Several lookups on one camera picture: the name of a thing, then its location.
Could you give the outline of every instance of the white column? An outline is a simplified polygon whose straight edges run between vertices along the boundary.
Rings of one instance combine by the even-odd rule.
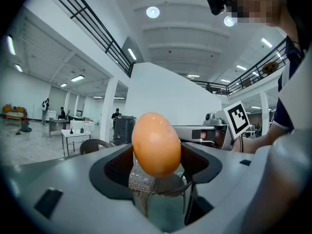
[[[79,95],[77,95],[77,99],[76,99],[76,105],[75,105],[75,110],[74,110],[74,116],[75,117],[76,117],[76,113],[77,113],[78,103],[79,103]]]
[[[112,117],[112,112],[110,110],[113,108],[117,83],[118,79],[116,77],[109,79],[102,108],[101,129],[99,136],[101,140],[104,140],[107,143],[109,143],[110,124]]]
[[[265,135],[269,130],[269,105],[268,96],[265,92],[260,93],[262,107],[262,135]]]
[[[64,105],[65,114],[67,114],[67,108],[68,108],[68,103],[69,103],[69,97],[70,97],[70,92],[68,91],[68,92],[67,92],[67,95],[66,95],[65,105]]]

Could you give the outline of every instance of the person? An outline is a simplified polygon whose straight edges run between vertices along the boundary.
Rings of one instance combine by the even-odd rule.
[[[114,121],[113,121],[113,128],[114,128],[114,129],[115,129],[115,124],[116,124],[116,119],[115,119],[115,118],[116,118],[117,116],[120,116],[120,115],[121,115],[121,113],[119,113],[119,108],[116,108],[116,112],[114,112],[113,115],[112,115],[112,119],[114,120]]]
[[[311,44],[311,19],[307,11],[310,0],[224,0],[227,9],[238,21],[265,23],[267,26],[279,27],[286,34],[285,53],[290,65],[285,67],[278,80],[278,91],[297,70]],[[294,129],[283,103],[278,100],[274,121],[267,134],[256,138],[244,138],[244,152],[255,153],[262,146],[272,145],[280,136],[290,133]],[[224,135],[216,131],[215,143],[220,146]],[[232,149],[241,150],[241,141],[237,141]]]
[[[44,126],[45,126],[45,123],[46,123],[45,119],[47,117],[48,108],[50,106],[49,102],[50,102],[50,100],[48,98],[47,100],[44,100],[43,103],[42,103],[42,121],[41,121],[41,123]]]
[[[65,119],[65,112],[64,112],[64,108],[61,107],[60,108],[60,115],[58,116],[59,119]]]

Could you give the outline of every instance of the person's arm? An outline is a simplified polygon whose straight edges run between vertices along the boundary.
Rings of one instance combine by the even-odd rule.
[[[272,124],[266,135],[259,138],[250,139],[243,138],[244,153],[254,154],[258,148],[262,146],[269,146],[274,143],[276,139],[285,135],[288,131],[286,129],[280,128],[279,126]],[[236,141],[232,152],[240,152],[240,141]]]

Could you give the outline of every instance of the sleeve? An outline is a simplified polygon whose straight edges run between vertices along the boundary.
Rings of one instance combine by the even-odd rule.
[[[282,76],[278,79],[278,91],[281,91],[281,89],[282,89]],[[280,99],[278,99],[273,124],[282,129],[288,129],[289,123],[290,123],[289,115],[283,103],[280,101]]]

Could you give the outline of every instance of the white cabinet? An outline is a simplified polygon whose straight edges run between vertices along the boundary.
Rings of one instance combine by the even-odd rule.
[[[45,118],[45,120],[49,120],[49,118],[57,118],[57,112],[48,110],[47,117]]]

